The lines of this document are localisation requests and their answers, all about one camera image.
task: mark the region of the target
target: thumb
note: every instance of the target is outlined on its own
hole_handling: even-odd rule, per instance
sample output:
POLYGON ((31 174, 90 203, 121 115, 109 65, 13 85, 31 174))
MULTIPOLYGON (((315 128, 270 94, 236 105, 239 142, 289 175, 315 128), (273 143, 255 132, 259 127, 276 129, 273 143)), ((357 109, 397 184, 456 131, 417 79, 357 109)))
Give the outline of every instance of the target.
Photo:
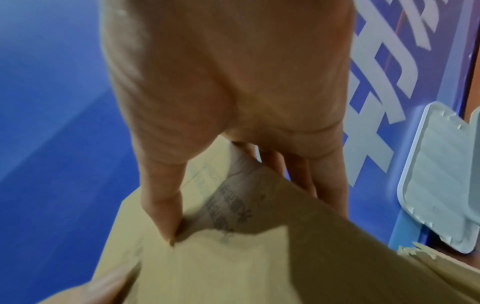
POLYGON ((120 265, 87 284, 59 292, 39 304, 123 303, 139 276, 141 263, 120 265))

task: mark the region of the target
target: hand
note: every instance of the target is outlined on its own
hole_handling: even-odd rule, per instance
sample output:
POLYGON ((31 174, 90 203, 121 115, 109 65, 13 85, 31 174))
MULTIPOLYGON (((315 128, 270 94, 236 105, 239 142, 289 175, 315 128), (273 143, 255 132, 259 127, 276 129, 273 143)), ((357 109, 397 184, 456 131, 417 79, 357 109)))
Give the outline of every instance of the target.
POLYGON ((347 217, 351 0, 104 0, 102 49, 165 239, 187 162, 223 134, 347 217))
POLYGON ((140 262, 121 265, 84 285, 61 291, 39 304, 123 303, 140 269, 140 262))

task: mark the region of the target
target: fingernail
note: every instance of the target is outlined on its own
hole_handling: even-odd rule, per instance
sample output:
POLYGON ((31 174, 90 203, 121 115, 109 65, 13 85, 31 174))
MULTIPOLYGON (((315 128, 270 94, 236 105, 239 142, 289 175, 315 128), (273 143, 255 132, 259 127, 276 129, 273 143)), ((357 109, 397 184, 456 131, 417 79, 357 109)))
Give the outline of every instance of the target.
POLYGON ((88 298, 112 297, 115 296, 126 284, 129 278, 137 277, 142 268, 139 258, 129 263, 122 264, 99 278, 92 280, 86 286, 88 298))

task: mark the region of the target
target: blue background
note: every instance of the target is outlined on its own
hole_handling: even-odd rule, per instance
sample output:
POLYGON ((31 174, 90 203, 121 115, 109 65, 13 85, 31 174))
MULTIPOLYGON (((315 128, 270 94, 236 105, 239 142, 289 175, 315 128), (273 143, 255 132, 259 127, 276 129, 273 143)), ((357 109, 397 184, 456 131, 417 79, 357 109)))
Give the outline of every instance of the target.
MULTIPOLYGON (((398 1, 373 2, 396 29, 398 1)), ((415 46, 406 20, 397 31, 419 77, 410 100, 397 90, 407 120, 384 117, 378 131, 394 151, 389 171, 367 158, 350 189, 351 219, 392 248, 420 234, 400 212, 396 187, 422 109, 441 97, 460 110, 476 45, 479 2, 437 3, 432 51, 415 46), (465 5, 471 18, 460 18, 465 5), (446 67, 453 76, 444 77, 446 67)), ((99 49, 96 0, 0 2, 0 41, 0 302, 34 303, 91 278, 138 172, 99 49)), ((396 83, 400 67, 388 58, 382 47, 377 60, 396 83)), ((359 111, 372 88, 352 70, 361 84, 350 104, 359 111)))

